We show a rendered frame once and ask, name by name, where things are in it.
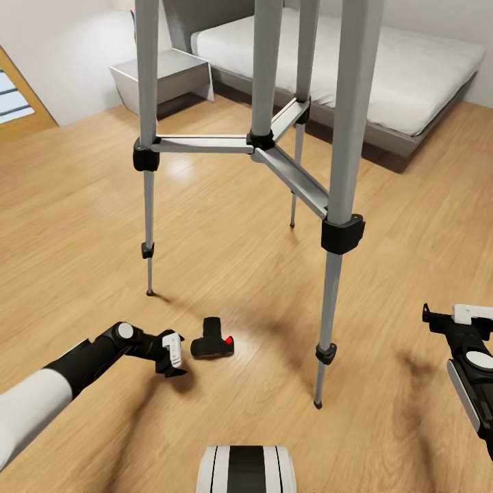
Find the digital camera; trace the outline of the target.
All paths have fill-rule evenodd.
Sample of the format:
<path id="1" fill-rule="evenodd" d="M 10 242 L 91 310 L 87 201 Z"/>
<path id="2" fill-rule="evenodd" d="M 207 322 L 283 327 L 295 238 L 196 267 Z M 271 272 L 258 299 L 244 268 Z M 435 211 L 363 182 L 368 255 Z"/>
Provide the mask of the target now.
<path id="1" fill-rule="evenodd" d="M 219 317 L 204 318 L 203 337 L 192 341 L 190 352 L 194 357 L 228 355 L 234 352 L 234 340 L 221 338 Z"/>

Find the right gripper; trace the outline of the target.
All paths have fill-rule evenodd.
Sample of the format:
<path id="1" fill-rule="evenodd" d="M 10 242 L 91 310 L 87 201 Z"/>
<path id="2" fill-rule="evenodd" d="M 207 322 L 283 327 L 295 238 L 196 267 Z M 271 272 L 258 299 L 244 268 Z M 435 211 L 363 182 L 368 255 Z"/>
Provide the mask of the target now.
<path id="1" fill-rule="evenodd" d="M 422 321 L 429 323 L 430 332 L 445 334 L 449 340 L 457 334 L 466 334 L 478 338 L 479 341 L 488 341 L 493 332 L 493 320 L 484 318 L 471 318 L 471 325 L 454 323 L 451 315 L 436 314 L 429 311 L 427 303 L 423 306 Z M 484 345 L 483 341 L 482 344 Z"/>

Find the camera tripod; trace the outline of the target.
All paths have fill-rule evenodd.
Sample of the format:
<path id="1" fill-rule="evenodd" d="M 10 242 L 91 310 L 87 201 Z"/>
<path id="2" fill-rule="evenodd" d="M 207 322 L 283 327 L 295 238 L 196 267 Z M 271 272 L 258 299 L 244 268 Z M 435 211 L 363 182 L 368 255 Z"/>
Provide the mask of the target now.
<path id="1" fill-rule="evenodd" d="M 291 189 L 290 226 L 295 226 L 297 196 L 322 219 L 321 247 L 327 259 L 314 401 L 320 409 L 325 367 L 332 363 L 338 347 L 330 341 L 342 257 L 359 245 L 366 224 L 352 209 L 385 0 L 342 2 L 329 191 L 301 167 L 320 0 L 301 0 L 296 93 L 274 118 L 283 0 L 255 0 L 252 128 L 247 135 L 156 135 L 159 0 L 134 0 L 134 6 L 140 137 L 134 143 L 133 163 L 137 171 L 144 171 L 146 242 L 141 250 L 142 258 L 148 258 L 147 296 L 153 292 L 154 171 L 160 164 L 160 152 L 246 153 L 254 162 L 265 163 Z M 292 159 L 277 143 L 294 123 Z"/>

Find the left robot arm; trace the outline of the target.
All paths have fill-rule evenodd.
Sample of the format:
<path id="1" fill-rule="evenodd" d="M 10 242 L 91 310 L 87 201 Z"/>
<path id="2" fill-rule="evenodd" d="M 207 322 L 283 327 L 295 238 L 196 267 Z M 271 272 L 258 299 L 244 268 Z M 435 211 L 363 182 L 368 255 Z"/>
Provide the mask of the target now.
<path id="1" fill-rule="evenodd" d="M 153 360 L 155 373 L 165 377 L 186 375 L 181 341 L 172 329 L 154 336 L 117 322 L 0 394 L 0 472 L 122 356 Z"/>

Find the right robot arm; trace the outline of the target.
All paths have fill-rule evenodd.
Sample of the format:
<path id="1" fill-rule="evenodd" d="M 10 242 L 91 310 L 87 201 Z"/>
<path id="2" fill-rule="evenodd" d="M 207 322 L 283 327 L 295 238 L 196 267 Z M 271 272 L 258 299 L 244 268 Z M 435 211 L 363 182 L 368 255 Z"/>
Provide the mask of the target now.
<path id="1" fill-rule="evenodd" d="M 430 332 L 445 334 L 453 356 L 446 364 L 449 378 L 493 461 L 493 356 L 482 341 L 493 332 L 493 307 L 454 304 L 452 310 L 436 314 L 425 303 L 422 321 Z"/>

